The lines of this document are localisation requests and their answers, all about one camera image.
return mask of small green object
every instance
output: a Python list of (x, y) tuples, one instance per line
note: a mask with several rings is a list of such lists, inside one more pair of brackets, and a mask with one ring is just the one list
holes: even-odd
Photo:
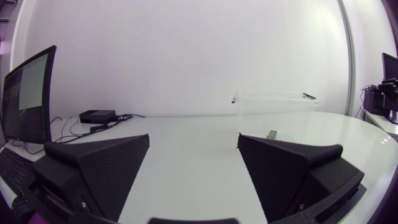
[(269, 134), (268, 134), (268, 136), (267, 136), (267, 139), (275, 140), (275, 139), (276, 139), (276, 134), (277, 134), (277, 133), (278, 133), (277, 131), (270, 130), (270, 131), (269, 131)]

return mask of black monitor frame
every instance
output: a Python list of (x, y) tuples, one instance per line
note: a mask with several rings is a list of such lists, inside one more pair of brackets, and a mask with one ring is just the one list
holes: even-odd
[(11, 136), (6, 133), (5, 127), (4, 127), (4, 88), (3, 88), (3, 96), (2, 96), (2, 116), (1, 116), (1, 121), (2, 121), (2, 131), (4, 133), (4, 137), (6, 139), (15, 139), (18, 141), (24, 141), (24, 142), (30, 142), (30, 143), (36, 143), (36, 144), (43, 144), (45, 142), (51, 141), (51, 129), (50, 129), (50, 84), (51, 84), (51, 74), (52, 74), (52, 67), (54, 63), (54, 57), (55, 57), (55, 51), (57, 49), (57, 46), (53, 45), (37, 54), (32, 56), (31, 58), (27, 59), (25, 62), (20, 64), (18, 67), (13, 69), (8, 75), (6, 75), (4, 79), (4, 83), (6, 80), (11, 77), (13, 74), (18, 72), (20, 69), (22, 69), (24, 66), (27, 64), (31, 63), (32, 61), (36, 60), (37, 58), (48, 54), (47, 56), (47, 61), (45, 64), (45, 71), (44, 71), (44, 79), (43, 79), (43, 92), (42, 92), (42, 107), (44, 108), (44, 131), (45, 131), (45, 139), (44, 140), (37, 140), (37, 139), (27, 139), (22, 136)]
[(393, 57), (391, 55), (388, 55), (386, 53), (382, 53), (381, 55), (382, 55), (382, 59), (383, 59), (383, 75), (384, 75), (383, 78), (384, 78), (384, 80), (389, 80), (389, 79), (392, 79), (392, 78), (398, 79), (398, 71), (397, 71), (397, 75), (395, 77), (386, 77), (386, 58), (389, 58), (389, 59), (395, 61), (396, 64), (398, 64), (398, 58), (395, 58), (395, 57)]

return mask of black textured pad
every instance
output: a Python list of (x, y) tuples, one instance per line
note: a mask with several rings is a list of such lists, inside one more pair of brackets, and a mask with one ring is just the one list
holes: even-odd
[(105, 217), (117, 221), (148, 148), (146, 134), (73, 145), (49, 142), (45, 152), (78, 167)]
[(282, 217), (309, 168), (339, 158), (341, 146), (306, 146), (239, 136), (238, 147), (268, 222)]

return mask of keyboard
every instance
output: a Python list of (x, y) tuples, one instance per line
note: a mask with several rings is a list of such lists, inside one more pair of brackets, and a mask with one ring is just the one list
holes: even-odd
[(21, 194), (19, 187), (32, 173), (32, 163), (8, 148), (0, 152), (0, 176), (15, 194)]

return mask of black box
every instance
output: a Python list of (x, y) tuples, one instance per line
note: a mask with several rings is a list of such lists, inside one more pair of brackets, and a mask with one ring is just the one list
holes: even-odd
[(79, 114), (82, 123), (108, 124), (116, 115), (114, 110), (89, 110)]
[(371, 89), (365, 90), (363, 107), (372, 114), (390, 115), (390, 110), (384, 109), (384, 95)]

